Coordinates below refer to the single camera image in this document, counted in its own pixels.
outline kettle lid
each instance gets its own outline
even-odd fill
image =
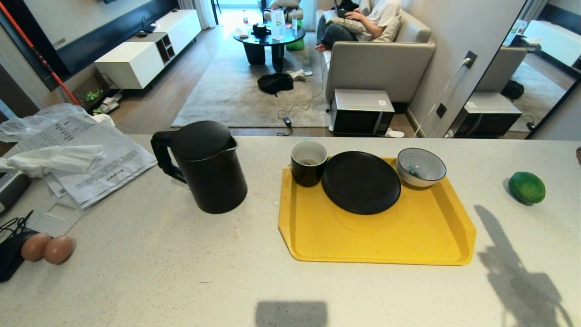
[[[173,132],[171,152],[183,160],[204,160],[224,151],[230,138],[226,126],[212,120],[203,120]]]

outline ceramic bowl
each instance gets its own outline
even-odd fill
[[[397,173],[406,184],[428,187],[444,178],[446,165],[430,151],[408,148],[397,155]]]

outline lime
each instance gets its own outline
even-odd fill
[[[508,188],[517,200],[524,204],[539,203],[544,199],[543,181],[528,172],[517,172],[508,181]]]

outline person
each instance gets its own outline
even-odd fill
[[[330,50],[337,41],[371,41],[378,38],[392,18],[399,15],[400,4],[394,0],[376,0],[368,16],[361,13],[361,8],[345,14],[346,19],[357,20],[363,24],[363,33],[351,33],[339,24],[327,25],[325,16],[319,20],[317,29],[316,50]]]

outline gray carpet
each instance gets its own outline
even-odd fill
[[[285,50],[282,72],[303,69],[311,70],[313,75],[306,82],[294,82],[293,90],[281,91],[275,97],[260,91],[257,84],[262,75],[275,73],[271,48],[266,47],[265,65],[252,66],[242,43],[228,38],[172,126],[215,120],[228,127],[285,127],[277,118],[280,109],[289,110],[294,104],[306,108],[311,98],[321,92],[321,54],[313,50],[314,33],[307,32],[304,40],[304,50]],[[321,94],[308,111],[295,107],[291,113],[281,113],[281,117],[290,117],[293,127],[328,127],[331,119],[325,113],[327,106],[325,95]]]
[[[509,131],[528,133],[530,131],[526,123],[531,122],[532,119],[526,115],[532,116],[535,124],[538,124],[563,97],[565,90],[525,62],[521,63],[511,79],[521,83],[525,87],[525,93],[512,103],[522,111],[522,116]]]

